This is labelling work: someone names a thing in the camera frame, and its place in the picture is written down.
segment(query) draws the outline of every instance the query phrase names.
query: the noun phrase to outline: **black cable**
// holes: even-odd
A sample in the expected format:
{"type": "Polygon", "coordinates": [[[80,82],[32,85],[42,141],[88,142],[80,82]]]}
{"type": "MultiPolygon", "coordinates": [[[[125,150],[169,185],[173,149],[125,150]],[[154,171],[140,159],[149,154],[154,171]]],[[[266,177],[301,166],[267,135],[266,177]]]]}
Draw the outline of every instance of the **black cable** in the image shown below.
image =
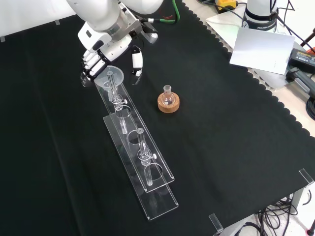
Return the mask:
{"type": "Polygon", "coordinates": [[[279,210],[285,210],[285,209],[288,209],[289,206],[286,206],[284,208],[280,208],[280,209],[273,209],[273,211],[279,211],[279,210]]]}
{"type": "Polygon", "coordinates": [[[293,206],[293,205],[292,205],[292,202],[291,202],[291,205],[290,205],[290,207],[289,207],[289,214],[287,215],[287,222],[286,222],[286,226],[285,226],[285,229],[284,229],[284,232],[283,232],[282,236],[285,235],[286,230],[287,230],[287,228],[288,228],[288,226],[289,226],[291,206],[293,206]]]}
{"type": "Polygon", "coordinates": [[[308,203],[310,203],[311,200],[312,200],[312,193],[311,193],[310,189],[309,189],[309,193],[310,193],[310,198],[309,198],[309,200],[307,201],[307,203],[304,203],[304,204],[303,204],[304,206],[307,205],[308,203]]]}
{"type": "MultiPolygon", "coordinates": [[[[258,225],[256,225],[253,222],[246,222],[245,225],[243,225],[242,228],[235,234],[235,236],[239,236],[239,234],[242,231],[242,229],[244,227],[248,227],[248,226],[254,227],[255,229],[257,229],[260,232],[260,227],[258,225]]],[[[265,230],[263,230],[262,236],[268,236],[265,230]]]]}
{"type": "Polygon", "coordinates": [[[310,97],[307,102],[306,102],[306,112],[307,114],[313,119],[315,120],[315,99],[310,97]]]}
{"type": "Polygon", "coordinates": [[[290,3],[290,6],[292,7],[292,10],[295,11],[295,9],[294,9],[294,7],[293,7],[291,1],[290,1],[290,0],[287,0],[287,1],[290,3]]]}
{"type": "Polygon", "coordinates": [[[243,17],[241,17],[239,14],[235,13],[235,12],[232,11],[231,9],[229,9],[229,8],[227,8],[227,7],[224,7],[224,6],[217,5],[217,4],[215,4],[215,3],[211,3],[211,2],[210,2],[211,0],[206,0],[206,1],[200,1],[200,0],[198,0],[198,1],[201,2],[201,3],[203,3],[203,4],[221,7],[221,8],[223,8],[224,10],[227,10],[227,11],[229,11],[229,12],[232,12],[234,15],[236,15],[237,17],[241,18],[241,20],[243,20],[243,17]]]}
{"type": "Polygon", "coordinates": [[[286,18],[287,10],[288,10],[288,8],[289,8],[289,4],[290,4],[290,1],[288,0],[288,1],[287,1],[287,5],[286,5],[286,10],[285,10],[285,13],[284,13],[283,27],[284,27],[284,25],[285,25],[285,18],[286,18]]]}
{"type": "Polygon", "coordinates": [[[270,0],[270,4],[269,4],[269,10],[270,10],[270,13],[272,13],[272,10],[275,8],[275,5],[276,5],[276,2],[277,0],[274,0],[274,4],[272,5],[272,0],[270,0]]]}
{"type": "Polygon", "coordinates": [[[281,216],[281,215],[284,215],[284,214],[287,214],[287,212],[284,212],[284,213],[281,213],[281,214],[277,214],[277,216],[281,216]]]}
{"type": "Polygon", "coordinates": [[[271,211],[272,213],[274,213],[274,215],[268,215],[268,214],[267,214],[267,210],[265,210],[264,215],[265,215],[265,219],[266,219],[267,225],[268,225],[271,229],[273,229],[273,230],[276,230],[276,229],[280,228],[281,221],[280,221],[279,216],[278,216],[272,209],[270,209],[270,208],[268,208],[268,207],[267,207],[266,209],[268,209],[269,211],[271,211]],[[269,216],[275,216],[275,217],[277,217],[278,225],[277,225],[276,227],[274,227],[274,226],[271,224],[271,221],[270,221],[270,219],[269,219],[269,216]]]}
{"type": "Polygon", "coordinates": [[[274,33],[277,31],[277,24],[278,24],[278,22],[277,22],[277,19],[276,19],[276,27],[275,27],[274,33]]]}
{"type": "Polygon", "coordinates": [[[260,217],[260,235],[262,235],[262,232],[263,232],[263,229],[264,229],[264,219],[263,219],[263,217],[262,217],[262,213],[260,213],[260,214],[258,215],[258,218],[259,218],[259,216],[261,216],[261,217],[260,217]]]}
{"type": "Polygon", "coordinates": [[[283,10],[287,10],[287,8],[284,8],[284,7],[278,7],[278,9],[283,9],[283,10]]]}
{"type": "Polygon", "coordinates": [[[303,38],[301,38],[300,36],[298,36],[293,30],[291,30],[285,23],[284,21],[279,17],[277,16],[277,19],[289,30],[291,31],[293,34],[295,34],[295,36],[297,36],[299,39],[302,40],[302,42],[304,42],[307,46],[309,46],[309,48],[315,53],[315,50],[307,43],[305,42],[305,40],[303,38]]]}
{"type": "Polygon", "coordinates": [[[279,205],[278,204],[273,204],[274,207],[283,207],[283,206],[289,206],[290,205],[290,201],[292,201],[292,199],[290,198],[290,196],[286,197],[286,200],[283,201],[283,200],[280,200],[278,201],[279,205]]]}
{"type": "Polygon", "coordinates": [[[291,207],[293,207],[294,208],[294,210],[296,211],[296,213],[295,214],[293,214],[293,213],[291,213],[290,212],[290,210],[288,210],[288,211],[286,211],[286,210],[284,210],[284,212],[285,213],[289,213],[289,215],[297,215],[298,214],[298,211],[297,211],[297,209],[296,209],[296,207],[294,206],[294,205],[290,205],[290,207],[288,208],[288,209],[291,209],[291,207]]]}

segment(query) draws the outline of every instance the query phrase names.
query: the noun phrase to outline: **wooden stand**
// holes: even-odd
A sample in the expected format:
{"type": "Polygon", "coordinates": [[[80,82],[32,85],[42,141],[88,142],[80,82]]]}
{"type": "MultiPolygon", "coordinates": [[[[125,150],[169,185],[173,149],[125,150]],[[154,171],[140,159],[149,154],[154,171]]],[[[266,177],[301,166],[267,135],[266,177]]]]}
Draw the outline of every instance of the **wooden stand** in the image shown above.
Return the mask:
{"type": "Polygon", "coordinates": [[[164,113],[173,113],[176,112],[179,108],[180,105],[180,100],[179,100],[179,96],[176,93],[172,93],[175,96],[175,103],[171,104],[171,105],[165,105],[164,103],[162,103],[162,96],[164,93],[162,93],[158,99],[157,99],[157,106],[158,108],[164,112],[164,113]]]}

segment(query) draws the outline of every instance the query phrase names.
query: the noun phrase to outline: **glass tube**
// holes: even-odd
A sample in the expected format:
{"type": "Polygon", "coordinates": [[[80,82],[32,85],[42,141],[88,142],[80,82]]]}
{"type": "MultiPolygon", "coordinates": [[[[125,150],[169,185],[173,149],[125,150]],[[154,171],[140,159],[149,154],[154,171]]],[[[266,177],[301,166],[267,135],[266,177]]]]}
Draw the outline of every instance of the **glass tube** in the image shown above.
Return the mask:
{"type": "Polygon", "coordinates": [[[119,123],[122,128],[122,132],[123,134],[127,134],[128,131],[127,131],[127,126],[126,126],[126,121],[125,121],[125,118],[123,117],[122,111],[119,110],[116,112],[117,112],[117,116],[119,117],[119,123]]]}
{"type": "Polygon", "coordinates": [[[151,152],[147,147],[147,144],[144,138],[143,128],[137,129],[137,135],[138,135],[139,146],[140,146],[139,156],[140,156],[141,164],[146,166],[146,168],[144,169],[144,176],[146,178],[147,185],[151,186],[153,184],[152,175],[151,175],[151,167],[150,167],[151,152]]]}
{"type": "Polygon", "coordinates": [[[107,72],[107,78],[108,78],[109,85],[110,85],[110,88],[111,88],[111,91],[112,91],[112,100],[111,100],[111,102],[114,104],[115,110],[119,111],[119,110],[121,110],[123,108],[123,105],[122,105],[123,98],[117,92],[117,87],[116,87],[116,84],[115,84],[113,71],[108,71],[107,72]]]}

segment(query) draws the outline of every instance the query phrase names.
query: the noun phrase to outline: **cable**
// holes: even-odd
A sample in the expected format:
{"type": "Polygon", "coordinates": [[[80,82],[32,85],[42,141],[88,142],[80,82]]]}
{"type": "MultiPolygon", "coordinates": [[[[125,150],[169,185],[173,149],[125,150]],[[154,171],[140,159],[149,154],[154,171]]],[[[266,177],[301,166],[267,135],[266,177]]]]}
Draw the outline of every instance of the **cable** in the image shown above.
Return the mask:
{"type": "Polygon", "coordinates": [[[260,218],[260,235],[262,235],[262,233],[263,233],[263,229],[264,229],[264,220],[263,220],[263,217],[262,217],[262,213],[260,213],[259,215],[258,215],[258,218],[260,218]]]}
{"type": "Polygon", "coordinates": [[[264,216],[265,216],[265,220],[266,220],[266,222],[267,222],[267,225],[268,225],[268,227],[269,228],[271,228],[272,230],[273,230],[273,232],[275,233],[275,236],[277,236],[277,233],[276,233],[276,229],[278,229],[279,227],[280,227],[280,224],[281,224],[281,222],[280,222],[280,218],[277,216],[277,218],[278,218],[278,226],[277,227],[274,227],[273,225],[272,225],[272,223],[271,223],[271,220],[269,219],[269,216],[267,215],[267,214],[264,214],[264,216]]]}
{"type": "Polygon", "coordinates": [[[274,4],[272,4],[272,0],[270,0],[270,2],[269,2],[270,13],[272,13],[272,10],[275,8],[276,2],[277,2],[277,0],[274,0],[274,4]]]}
{"type": "Polygon", "coordinates": [[[310,203],[311,200],[312,200],[312,193],[311,193],[310,189],[309,189],[309,193],[310,193],[310,198],[309,198],[309,200],[307,201],[307,203],[304,203],[304,204],[303,204],[303,206],[307,205],[307,204],[310,203]]]}
{"type": "Polygon", "coordinates": [[[315,99],[310,97],[307,102],[306,102],[306,112],[307,114],[313,119],[315,120],[315,99]]]}
{"type": "Polygon", "coordinates": [[[179,10],[177,8],[175,0],[172,0],[172,3],[173,3],[173,7],[174,7],[174,10],[175,10],[175,13],[176,13],[175,20],[144,18],[144,19],[141,19],[140,22],[169,23],[169,24],[177,23],[180,20],[181,16],[180,16],[180,13],[179,13],[179,10]]]}
{"type": "MultiPolygon", "coordinates": [[[[242,228],[235,234],[235,236],[239,236],[239,234],[240,234],[240,232],[242,231],[242,229],[243,229],[244,227],[248,227],[248,226],[254,227],[254,228],[256,228],[256,229],[260,232],[260,227],[259,227],[258,225],[256,225],[256,224],[253,223],[253,222],[246,222],[245,225],[243,225],[242,228]]],[[[268,236],[265,230],[263,230],[262,236],[268,236]]]]}
{"type": "Polygon", "coordinates": [[[275,27],[274,33],[277,31],[277,24],[278,24],[278,21],[276,19],[276,27],[275,27]]]}
{"type": "Polygon", "coordinates": [[[284,10],[289,10],[289,11],[295,11],[293,9],[287,9],[287,8],[284,8],[284,7],[278,7],[278,9],[284,9],[284,10]]]}
{"type": "Polygon", "coordinates": [[[207,5],[212,5],[212,6],[221,7],[221,8],[223,8],[224,10],[227,10],[227,11],[229,11],[229,12],[232,12],[234,15],[236,15],[237,17],[241,18],[241,20],[243,20],[243,17],[241,17],[239,14],[235,13],[235,12],[232,11],[231,9],[228,9],[227,7],[224,7],[224,6],[219,6],[219,5],[215,4],[215,3],[211,3],[210,1],[211,1],[211,0],[199,1],[199,2],[201,2],[201,3],[203,3],[203,4],[207,4],[207,5]]]}
{"type": "Polygon", "coordinates": [[[289,207],[289,214],[287,215],[287,222],[286,222],[286,226],[285,226],[285,229],[284,229],[284,232],[283,232],[282,236],[285,235],[286,230],[287,230],[287,227],[289,226],[291,206],[292,206],[292,202],[291,202],[291,205],[290,205],[290,207],[289,207]]]}
{"type": "Polygon", "coordinates": [[[289,30],[291,31],[293,34],[295,34],[295,36],[297,36],[299,39],[301,39],[307,46],[309,46],[309,48],[315,53],[315,50],[307,43],[305,42],[305,40],[303,38],[301,38],[300,36],[298,36],[293,30],[291,30],[285,23],[284,21],[279,17],[277,16],[277,19],[289,30]]]}
{"type": "Polygon", "coordinates": [[[289,8],[289,4],[290,4],[290,1],[288,0],[288,1],[287,1],[287,5],[286,5],[286,10],[285,10],[285,13],[284,13],[283,27],[284,27],[284,25],[285,25],[285,18],[286,18],[287,10],[288,10],[288,8],[289,8]]]}
{"type": "Polygon", "coordinates": [[[287,1],[290,3],[290,6],[292,7],[292,9],[289,9],[289,10],[293,10],[293,11],[295,11],[295,9],[294,9],[294,7],[293,7],[293,5],[292,5],[291,1],[290,1],[290,0],[287,0],[287,1]]]}
{"type": "Polygon", "coordinates": [[[272,213],[274,213],[274,215],[271,215],[271,216],[277,217],[277,220],[278,220],[278,225],[277,225],[276,227],[274,227],[274,226],[271,224],[271,221],[270,221],[270,219],[269,219],[269,216],[270,216],[270,215],[268,215],[268,214],[267,214],[267,210],[265,210],[264,215],[265,215],[265,219],[266,219],[267,225],[268,225],[271,229],[273,229],[273,230],[276,230],[276,229],[280,228],[281,221],[280,221],[279,216],[275,213],[275,211],[271,210],[269,207],[266,207],[266,209],[268,209],[269,211],[271,211],[272,213]]]}

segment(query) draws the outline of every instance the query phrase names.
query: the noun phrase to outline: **circular hole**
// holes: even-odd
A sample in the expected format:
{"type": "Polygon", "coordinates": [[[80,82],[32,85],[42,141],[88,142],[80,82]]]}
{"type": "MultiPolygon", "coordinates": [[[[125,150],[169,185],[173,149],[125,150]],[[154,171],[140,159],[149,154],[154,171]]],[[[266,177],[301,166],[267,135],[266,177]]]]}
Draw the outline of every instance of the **circular hole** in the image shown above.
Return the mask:
{"type": "Polygon", "coordinates": [[[163,168],[157,163],[151,163],[144,168],[144,175],[148,180],[158,180],[163,175],[163,168]]]}
{"type": "Polygon", "coordinates": [[[127,140],[129,143],[136,145],[139,144],[138,136],[136,130],[132,130],[127,135],[127,140]]]}
{"type": "Polygon", "coordinates": [[[131,108],[129,106],[123,105],[123,108],[119,111],[116,111],[115,114],[118,118],[127,118],[130,116],[131,108]]]}

